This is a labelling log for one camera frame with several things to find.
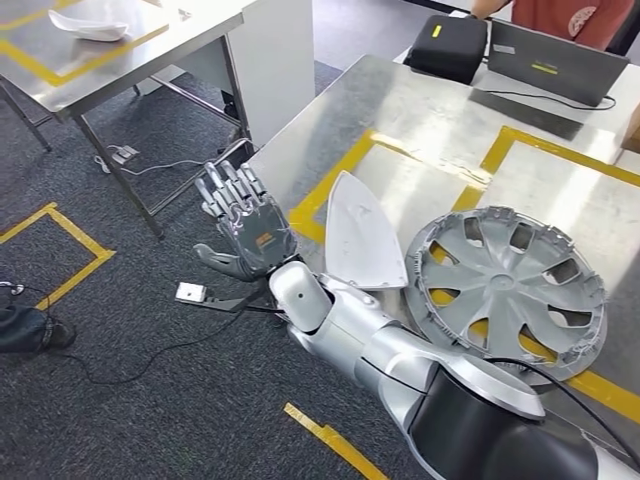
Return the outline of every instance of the orange shirt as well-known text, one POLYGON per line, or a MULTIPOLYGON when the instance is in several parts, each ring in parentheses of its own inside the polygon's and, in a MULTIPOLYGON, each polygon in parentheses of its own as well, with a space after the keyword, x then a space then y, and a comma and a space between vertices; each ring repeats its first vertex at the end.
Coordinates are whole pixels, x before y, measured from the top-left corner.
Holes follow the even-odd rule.
POLYGON ((514 0, 511 21, 605 50, 634 0, 514 0))

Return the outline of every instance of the stainless steel table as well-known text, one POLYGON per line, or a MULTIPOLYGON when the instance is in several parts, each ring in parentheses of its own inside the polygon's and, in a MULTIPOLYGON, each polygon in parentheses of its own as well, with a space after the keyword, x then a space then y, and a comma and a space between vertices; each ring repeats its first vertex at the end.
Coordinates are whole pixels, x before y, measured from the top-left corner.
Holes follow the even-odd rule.
POLYGON ((198 4, 195 11, 197 14, 190 12, 186 1, 169 0, 6 0, 0 4, 0 29, 4 33, 0 40, 4 54, 0 58, 0 73, 60 120, 75 120, 149 226, 162 237, 153 216, 189 188, 193 178, 147 208, 84 114, 220 38, 233 90, 229 93, 234 96, 238 119, 177 86, 157 81, 235 125, 242 136, 250 138, 226 39, 226 33, 242 23, 241 10, 229 1, 198 4), (47 14, 50 8, 75 18, 125 22, 129 30, 125 39, 115 43, 78 40, 55 28, 47 14))
MULTIPOLYGON (((316 271, 323 269, 325 201, 340 171, 349 170, 380 200, 405 251, 422 227, 451 209, 506 205, 573 237, 614 294, 612 310, 637 312, 637 295, 616 292, 640 278, 634 262, 640 250, 640 165, 612 165, 617 152, 613 133, 368 56, 251 164, 288 212, 302 255, 316 271)), ((382 300, 408 322, 399 293, 382 300)), ((609 407, 598 406, 638 448, 640 330, 634 322, 610 318, 600 357, 570 385, 609 407)), ((557 394, 545 401, 600 433, 557 394)))

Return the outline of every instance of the person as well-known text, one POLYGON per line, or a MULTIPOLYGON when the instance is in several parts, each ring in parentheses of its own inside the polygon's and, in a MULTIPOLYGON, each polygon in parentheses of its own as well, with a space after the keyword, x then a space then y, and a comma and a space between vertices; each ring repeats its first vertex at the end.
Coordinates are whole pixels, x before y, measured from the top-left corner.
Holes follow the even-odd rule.
POLYGON ((64 349, 75 340, 75 328, 33 307, 0 308, 0 353, 36 353, 64 349))
POLYGON ((605 50, 634 0, 474 0, 472 15, 485 19, 511 1, 511 21, 525 28, 605 50))

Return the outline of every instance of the shoe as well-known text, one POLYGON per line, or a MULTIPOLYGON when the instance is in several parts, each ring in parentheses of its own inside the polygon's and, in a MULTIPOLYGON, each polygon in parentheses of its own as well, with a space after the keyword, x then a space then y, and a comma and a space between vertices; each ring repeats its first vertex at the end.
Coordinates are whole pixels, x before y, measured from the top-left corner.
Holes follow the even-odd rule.
POLYGON ((53 350, 63 350, 70 347, 75 341, 77 332, 75 327, 68 323, 63 323, 58 320, 54 320, 53 330, 49 342, 45 348, 53 350))

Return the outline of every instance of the robotic arm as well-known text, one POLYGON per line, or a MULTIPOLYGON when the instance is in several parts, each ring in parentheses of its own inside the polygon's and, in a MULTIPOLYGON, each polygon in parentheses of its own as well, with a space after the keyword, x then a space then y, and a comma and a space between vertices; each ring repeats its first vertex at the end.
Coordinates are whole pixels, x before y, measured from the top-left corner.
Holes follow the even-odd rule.
POLYGON ((291 338, 379 398, 431 477, 640 479, 577 427, 547 418, 537 395, 516 377, 435 347, 386 315, 374 297, 313 274, 294 256, 295 237, 251 169, 223 168, 226 182, 207 166, 213 193, 197 186, 203 210, 238 255, 198 245, 200 258, 245 281, 267 278, 291 338))

